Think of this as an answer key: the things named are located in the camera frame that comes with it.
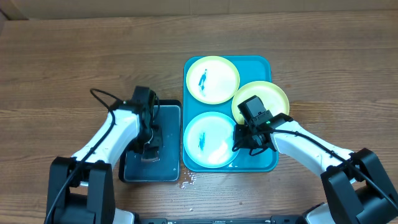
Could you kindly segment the yellow-green plate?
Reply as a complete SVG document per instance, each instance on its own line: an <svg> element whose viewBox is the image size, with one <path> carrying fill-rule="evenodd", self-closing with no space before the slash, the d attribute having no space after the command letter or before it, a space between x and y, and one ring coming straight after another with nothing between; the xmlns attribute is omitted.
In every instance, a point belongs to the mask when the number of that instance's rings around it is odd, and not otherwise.
<svg viewBox="0 0 398 224"><path fill-rule="evenodd" d="M238 105L254 95L261 99L265 109L269 110L273 116L279 113L289 115L289 100L280 87L271 82L254 81L243 85L233 97L231 110L238 124L244 124Z"/></svg>
<svg viewBox="0 0 398 224"><path fill-rule="evenodd" d="M206 56L190 66L185 83L196 100L217 105L235 95L240 85L240 75L230 60L220 56Z"/></svg>

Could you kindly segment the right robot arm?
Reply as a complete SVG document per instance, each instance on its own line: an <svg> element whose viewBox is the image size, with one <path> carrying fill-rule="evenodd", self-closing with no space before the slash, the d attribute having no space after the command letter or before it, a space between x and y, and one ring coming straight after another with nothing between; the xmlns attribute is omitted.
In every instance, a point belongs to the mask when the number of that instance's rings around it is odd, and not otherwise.
<svg viewBox="0 0 398 224"><path fill-rule="evenodd" d="M237 124L232 150L239 149L251 156L268 149L285 154L321 179L326 202L307 210L299 223L389 223L397 218L397 191L369 149L334 146L283 113Z"/></svg>

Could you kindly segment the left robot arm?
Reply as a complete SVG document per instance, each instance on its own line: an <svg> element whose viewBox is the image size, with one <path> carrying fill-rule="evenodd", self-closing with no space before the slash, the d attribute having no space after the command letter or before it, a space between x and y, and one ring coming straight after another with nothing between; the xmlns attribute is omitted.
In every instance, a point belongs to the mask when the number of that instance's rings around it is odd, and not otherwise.
<svg viewBox="0 0 398 224"><path fill-rule="evenodd" d="M134 223L116 208L113 168L126 150L143 154L154 142L158 104L116 101L102 127L71 157L50 165L46 223Z"/></svg>

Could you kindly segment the light blue plate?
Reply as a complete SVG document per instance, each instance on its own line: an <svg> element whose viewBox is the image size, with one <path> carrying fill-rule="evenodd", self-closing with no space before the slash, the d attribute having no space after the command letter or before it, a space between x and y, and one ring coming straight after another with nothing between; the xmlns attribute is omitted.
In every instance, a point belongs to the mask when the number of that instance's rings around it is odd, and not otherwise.
<svg viewBox="0 0 398 224"><path fill-rule="evenodd" d="M215 111L194 117L183 134L183 146L188 157L209 169L230 164L238 155L237 151L232 151L235 125L232 118Z"/></svg>

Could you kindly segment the green dish sponge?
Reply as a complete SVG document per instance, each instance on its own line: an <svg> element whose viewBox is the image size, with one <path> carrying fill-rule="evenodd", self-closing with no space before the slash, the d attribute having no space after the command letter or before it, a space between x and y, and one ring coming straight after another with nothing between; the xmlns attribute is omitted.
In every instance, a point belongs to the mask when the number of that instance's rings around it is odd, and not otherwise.
<svg viewBox="0 0 398 224"><path fill-rule="evenodd" d="M157 148L150 148L143 152L142 162L156 162L159 160L159 150Z"/></svg>

